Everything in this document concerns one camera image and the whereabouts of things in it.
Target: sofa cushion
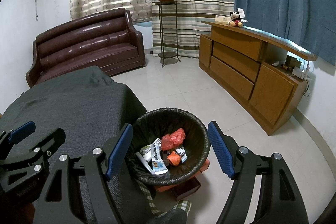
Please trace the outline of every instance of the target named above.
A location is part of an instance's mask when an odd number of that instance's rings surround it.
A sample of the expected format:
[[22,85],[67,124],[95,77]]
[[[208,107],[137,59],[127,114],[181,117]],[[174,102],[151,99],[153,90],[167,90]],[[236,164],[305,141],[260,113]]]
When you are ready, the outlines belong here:
[[129,41],[127,30],[89,39],[41,58],[41,67],[43,71],[48,71],[53,66],[77,56],[127,41]]
[[89,39],[125,31],[126,28],[125,17],[120,17],[104,22],[97,22],[95,24],[91,24],[68,33],[64,33],[37,46],[40,58],[44,58],[62,49],[81,43],[83,41],[87,41]]
[[138,56],[137,47],[120,43],[76,56],[47,70],[36,82],[42,83],[50,78],[90,66],[103,68],[107,63],[114,64]]
[[82,27],[89,26],[97,22],[103,22],[103,21],[107,21],[107,20],[111,20],[111,19],[119,18],[119,17],[124,17],[124,16],[125,16],[125,9],[118,8],[118,9],[99,12],[99,13],[95,13],[92,15],[78,18],[78,19],[74,19],[72,21],[63,23],[61,25],[53,27],[52,29],[39,34],[36,37],[36,43],[37,45],[39,45],[43,42],[51,40],[52,38],[59,37],[62,34],[72,32]]

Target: trash can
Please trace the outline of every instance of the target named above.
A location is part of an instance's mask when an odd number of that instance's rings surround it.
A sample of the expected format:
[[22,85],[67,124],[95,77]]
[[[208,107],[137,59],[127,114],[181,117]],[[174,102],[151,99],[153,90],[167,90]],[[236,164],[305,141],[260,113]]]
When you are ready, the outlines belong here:
[[[183,146],[187,155],[185,162],[171,167],[163,175],[150,174],[135,153],[166,134],[183,128]],[[131,175],[147,185],[168,186],[187,181],[203,165],[208,157],[210,141],[204,124],[193,114],[174,108],[160,108],[147,112],[133,124],[133,139],[125,157]]]

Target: plant stand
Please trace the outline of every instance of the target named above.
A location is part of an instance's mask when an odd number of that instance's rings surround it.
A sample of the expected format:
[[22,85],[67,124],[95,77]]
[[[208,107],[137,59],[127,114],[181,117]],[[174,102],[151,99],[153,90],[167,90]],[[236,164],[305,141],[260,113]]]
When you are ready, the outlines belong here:
[[[159,6],[159,22],[160,22],[160,43],[161,43],[161,52],[159,53],[159,57],[162,59],[162,67],[165,65],[166,58],[174,58],[175,56],[179,61],[179,53],[178,53],[178,43],[177,43],[177,1],[173,2],[157,2],[155,5]],[[164,51],[164,40],[163,40],[163,18],[162,18],[162,6],[163,5],[175,5],[175,16],[176,16],[176,52]]]

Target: wooden countertop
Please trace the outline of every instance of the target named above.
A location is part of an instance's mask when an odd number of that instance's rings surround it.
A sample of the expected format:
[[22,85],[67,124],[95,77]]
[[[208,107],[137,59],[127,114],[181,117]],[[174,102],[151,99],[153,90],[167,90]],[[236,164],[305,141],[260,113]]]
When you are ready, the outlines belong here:
[[258,29],[254,29],[251,27],[232,27],[229,26],[227,23],[220,23],[220,22],[211,22],[211,21],[201,21],[202,23],[209,24],[215,27],[231,30],[233,32],[242,33],[245,35],[249,35],[250,37],[255,37],[267,43],[273,44],[277,47],[280,47],[284,50],[294,53],[295,55],[303,58],[307,61],[315,61],[317,59],[317,55],[312,54],[311,52],[305,50],[304,48],[298,46],[293,41],[288,39],[284,39],[281,37],[277,37],[268,32],[264,32]]

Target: cabinet drawer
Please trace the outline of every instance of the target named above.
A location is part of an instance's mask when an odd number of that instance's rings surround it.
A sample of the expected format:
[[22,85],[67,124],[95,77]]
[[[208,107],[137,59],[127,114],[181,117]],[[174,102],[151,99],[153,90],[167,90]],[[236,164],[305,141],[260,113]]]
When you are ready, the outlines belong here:
[[245,100],[250,98],[254,84],[239,72],[236,72],[234,69],[230,68],[228,65],[215,57],[211,57],[210,70],[223,79]]
[[263,58],[265,42],[254,37],[212,26],[211,39],[241,52],[253,60],[260,61]]
[[201,35],[199,39],[199,61],[207,68],[210,67],[212,51],[212,40],[206,36]]
[[261,65],[250,104],[268,122],[275,124],[287,104],[294,85],[281,75]]
[[252,82],[256,81],[260,63],[218,42],[213,44],[212,55],[236,69]]

